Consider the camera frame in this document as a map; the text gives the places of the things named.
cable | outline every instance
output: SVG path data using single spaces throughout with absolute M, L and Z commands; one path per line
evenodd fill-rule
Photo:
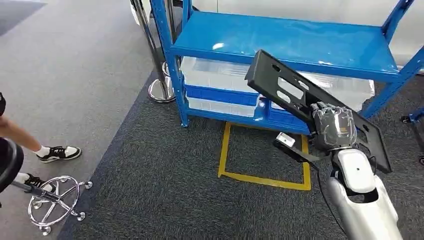
M 313 164 L 312 162 L 310 162 L 308 160 L 306 160 L 306 162 L 316 171 L 316 177 L 318 178 L 318 186 L 319 186 L 319 190 L 321 191 L 322 198 L 324 199 L 324 202 L 327 205 L 328 209 L 330 210 L 330 213 L 331 213 L 332 217 L 334 218 L 335 222 L 337 223 L 338 227 L 341 229 L 341 231 L 344 233 L 344 235 L 347 236 L 345 229 L 343 229 L 342 225 L 337 220 L 336 216 L 333 213 L 333 210 L 330 207 L 329 202 L 327 201 L 326 196 L 324 195 L 323 186 L 321 185 L 320 169 L 315 164 Z
M 371 158 L 370 158 L 370 160 L 371 159 L 374 159 L 374 162 L 375 162 L 375 167 L 374 167 L 374 175 L 376 174 L 376 172 L 377 172 L 377 159 L 376 159 L 376 157 L 375 156 L 372 156 Z

hole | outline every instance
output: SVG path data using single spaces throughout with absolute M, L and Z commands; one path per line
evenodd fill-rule
M 289 96 L 287 96 L 286 94 L 284 94 L 284 93 L 282 93 L 281 91 L 277 91 L 277 95 L 279 96 L 279 98 L 280 99 L 282 99 L 282 100 L 284 100 L 284 101 L 286 101 L 286 102 L 288 102 L 288 103 L 290 103 L 291 101 L 290 101 L 290 97 Z
M 356 129 L 356 138 L 362 140 L 364 143 L 368 143 L 367 135 L 361 129 Z
M 372 203 L 375 202 L 379 199 L 379 193 L 377 192 L 376 189 L 364 193 L 364 194 L 355 194 L 354 195 L 348 195 L 347 197 L 349 198 L 350 201 L 357 203 L 357 204 L 367 204 L 367 203 Z
M 304 89 L 306 89 L 306 90 L 309 90 L 309 86 L 308 86 L 308 85 L 306 85 L 303 81 L 298 80 L 298 82 L 299 82 L 299 84 L 302 86 L 302 88 L 304 88 Z
M 302 99 L 302 96 L 304 95 L 302 90 L 289 83 L 288 81 L 282 79 L 281 77 L 278 78 L 278 86 L 298 99 Z
M 272 68 L 273 68 L 275 71 L 277 71 L 277 72 L 280 72 L 280 71 L 281 71 L 281 69 L 280 69 L 277 65 L 275 65 L 275 64 L 273 64 L 273 65 L 272 65 Z
M 367 158 L 370 158 L 371 157 L 371 152 L 370 152 L 370 150 L 368 149 L 368 147 L 366 147 L 364 144 L 362 144 L 362 143 L 358 143 L 357 144 L 357 148 L 360 150 L 360 151 L 362 151 L 365 155 L 366 155 L 366 157 Z
M 365 129 L 365 131 L 370 132 L 370 129 L 367 127 L 367 125 L 363 124 L 362 127 Z

shoe lace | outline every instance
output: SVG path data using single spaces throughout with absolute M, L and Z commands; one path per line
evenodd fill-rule
M 52 147 L 51 150 L 53 151 L 53 153 L 55 154 L 64 154 L 65 153 L 65 148 L 62 146 L 55 146 Z
M 39 188 L 44 183 L 44 181 L 41 180 L 38 176 L 33 176 L 33 177 L 30 177 L 25 183 L 29 183 Z

black and white sneaker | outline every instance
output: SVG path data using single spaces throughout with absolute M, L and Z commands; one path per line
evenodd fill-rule
M 55 146 L 50 147 L 50 152 L 45 156 L 37 155 L 43 163 L 51 163 L 56 160 L 72 160 L 76 159 L 81 155 L 82 151 L 79 147 L 74 146 Z
M 24 184 L 28 186 L 33 186 L 40 188 L 46 181 L 41 180 L 38 176 L 33 176 L 32 174 L 27 173 L 29 178 L 24 182 Z M 56 191 L 56 187 L 53 184 L 47 184 L 43 188 L 43 190 L 47 192 L 54 193 Z

black chair seat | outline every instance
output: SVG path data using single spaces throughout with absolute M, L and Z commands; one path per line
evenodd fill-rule
M 21 146 L 0 137 L 0 193 L 16 178 L 23 162 L 24 153 Z

